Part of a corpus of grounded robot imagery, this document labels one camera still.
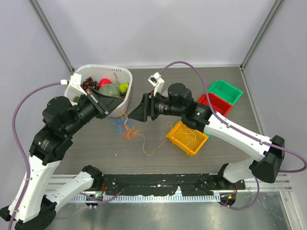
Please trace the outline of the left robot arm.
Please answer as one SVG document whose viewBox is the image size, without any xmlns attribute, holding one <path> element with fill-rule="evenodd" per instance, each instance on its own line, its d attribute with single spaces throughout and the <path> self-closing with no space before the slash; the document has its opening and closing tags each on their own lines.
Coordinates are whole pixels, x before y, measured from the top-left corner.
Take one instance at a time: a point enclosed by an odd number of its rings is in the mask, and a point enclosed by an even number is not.
<svg viewBox="0 0 307 230">
<path fill-rule="evenodd" d="M 54 192 L 47 193 L 46 187 L 73 144 L 73 135 L 93 118 L 104 119 L 121 103 L 122 98 L 103 96 L 91 89 L 81 95 L 76 105 L 65 96 L 51 99 L 42 112 L 45 126 L 34 136 L 30 147 L 20 190 L 12 204 L 0 210 L 0 216 L 10 223 L 16 221 L 17 230 L 44 230 L 77 194 L 87 189 L 99 190 L 103 174 L 91 165 Z"/>
</svg>

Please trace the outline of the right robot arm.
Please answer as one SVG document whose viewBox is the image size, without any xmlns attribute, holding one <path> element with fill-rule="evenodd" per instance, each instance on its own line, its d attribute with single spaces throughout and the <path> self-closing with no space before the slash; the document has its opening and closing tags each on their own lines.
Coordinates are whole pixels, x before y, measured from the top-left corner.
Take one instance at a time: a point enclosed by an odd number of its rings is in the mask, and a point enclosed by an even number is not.
<svg viewBox="0 0 307 230">
<path fill-rule="evenodd" d="M 231 122 L 210 107 L 194 101 L 191 90 L 182 83 L 170 85 L 167 91 L 167 97 L 158 92 L 144 93 L 140 105 L 129 113 L 128 118 L 146 122 L 159 115 L 179 116 L 186 127 L 216 136 L 247 153 L 250 159 L 221 167 L 216 182 L 222 189 L 253 177 L 266 183 L 275 182 L 284 159 L 284 151 L 280 149 L 284 147 L 282 137 L 262 136 Z"/>
</svg>

